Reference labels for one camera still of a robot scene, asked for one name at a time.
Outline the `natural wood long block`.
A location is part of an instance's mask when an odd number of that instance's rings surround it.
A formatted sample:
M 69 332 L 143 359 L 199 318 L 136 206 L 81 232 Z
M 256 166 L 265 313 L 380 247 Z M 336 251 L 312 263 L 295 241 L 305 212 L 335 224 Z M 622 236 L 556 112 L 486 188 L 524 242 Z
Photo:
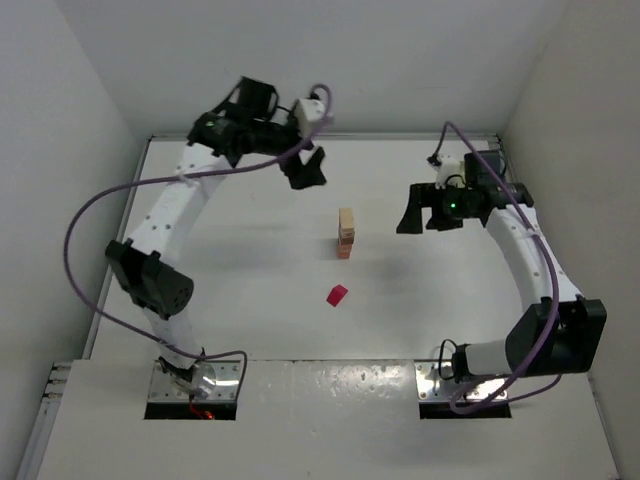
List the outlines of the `natural wood long block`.
M 355 221 L 351 208 L 339 209 L 339 228 L 342 230 L 354 230 Z

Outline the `natural wood cube block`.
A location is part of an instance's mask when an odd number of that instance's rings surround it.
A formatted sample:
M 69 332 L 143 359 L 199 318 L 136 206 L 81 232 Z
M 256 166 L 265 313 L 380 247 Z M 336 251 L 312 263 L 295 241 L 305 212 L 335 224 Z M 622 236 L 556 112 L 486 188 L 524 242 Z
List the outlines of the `natural wood cube block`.
M 338 230 L 338 234 L 340 238 L 354 238 L 355 230 L 352 228 L 342 228 L 340 227 Z

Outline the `orange cube block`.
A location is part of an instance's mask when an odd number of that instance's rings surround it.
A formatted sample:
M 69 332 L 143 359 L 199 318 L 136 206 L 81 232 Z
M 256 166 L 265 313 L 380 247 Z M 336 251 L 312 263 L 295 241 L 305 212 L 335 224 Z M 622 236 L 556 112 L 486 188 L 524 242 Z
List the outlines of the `orange cube block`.
M 339 245 L 337 249 L 337 255 L 339 259 L 349 259 L 352 252 L 351 245 Z

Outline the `magenta roof block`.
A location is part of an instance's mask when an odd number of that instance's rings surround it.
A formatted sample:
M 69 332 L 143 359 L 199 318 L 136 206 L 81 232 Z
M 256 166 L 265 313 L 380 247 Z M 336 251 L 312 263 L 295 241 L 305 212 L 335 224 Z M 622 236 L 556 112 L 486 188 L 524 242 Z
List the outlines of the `magenta roof block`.
M 326 298 L 326 302 L 329 305 L 336 307 L 345 298 L 347 293 L 348 289 L 346 287 L 343 285 L 336 285 L 330 290 Z

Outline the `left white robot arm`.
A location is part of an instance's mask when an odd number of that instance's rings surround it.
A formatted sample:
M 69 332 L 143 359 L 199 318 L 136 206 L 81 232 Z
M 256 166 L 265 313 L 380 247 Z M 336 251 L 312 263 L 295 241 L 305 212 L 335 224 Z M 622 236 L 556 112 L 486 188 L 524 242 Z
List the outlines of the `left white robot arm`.
M 294 190 L 321 186 L 325 153 L 312 137 L 330 119 L 330 102 L 315 91 L 297 99 L 284 121 L 275 116 L 274 86 L 242 78 L 194 122 L 175 176 L 140 225 L 105 256 L 120 287 L 140 307 L 158 337 L 160 365 L 183 391 L 196 393 L 214 379 L 193 336 L 187 305 L 194 282 L 177 269 L 181 249 L 215 189 L 248 154 L 275 157 Z

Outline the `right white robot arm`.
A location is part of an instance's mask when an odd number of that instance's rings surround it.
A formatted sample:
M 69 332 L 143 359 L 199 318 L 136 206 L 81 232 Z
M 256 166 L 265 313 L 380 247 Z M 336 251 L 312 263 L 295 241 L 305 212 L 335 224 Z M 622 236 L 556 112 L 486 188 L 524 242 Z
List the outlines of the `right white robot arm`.
M 433 183 L 411 185 L 399 234 L 450 231 L 477 219 L 496 242 L 518 288 L 523 315 L 503 340 L 462 344 L 452 356 L 452 380 L 504 377 L 549 334 L 524 377 L 588 371 L 607 319 L 599 299 L 588 299 L 563 272 L 544 238 L 534 201 L 522 183 L 496 182 L 500 173 L 481 170 L 471 154 L 457 159 L 435 154 Z

